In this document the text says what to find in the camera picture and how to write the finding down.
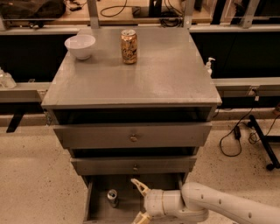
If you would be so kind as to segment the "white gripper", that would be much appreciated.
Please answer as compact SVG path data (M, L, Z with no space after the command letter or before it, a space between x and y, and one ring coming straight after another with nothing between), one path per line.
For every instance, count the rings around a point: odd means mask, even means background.
M150 224L151 217L176 216L185 207L180 190L150 190L136 178L130 181L144 197L143 206L147 212L139 212L131 224Z

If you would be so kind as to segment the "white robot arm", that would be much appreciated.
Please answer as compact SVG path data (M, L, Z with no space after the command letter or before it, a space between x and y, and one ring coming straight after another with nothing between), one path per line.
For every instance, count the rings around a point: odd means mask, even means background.
M279 224L280 208L214 190L196 182L186 182L180 190L150 189L139 180L130 180L143 195L145 212L132 224L150 224L153 218L176 217L189 224L208 218L208 211L228 217L238 224Z

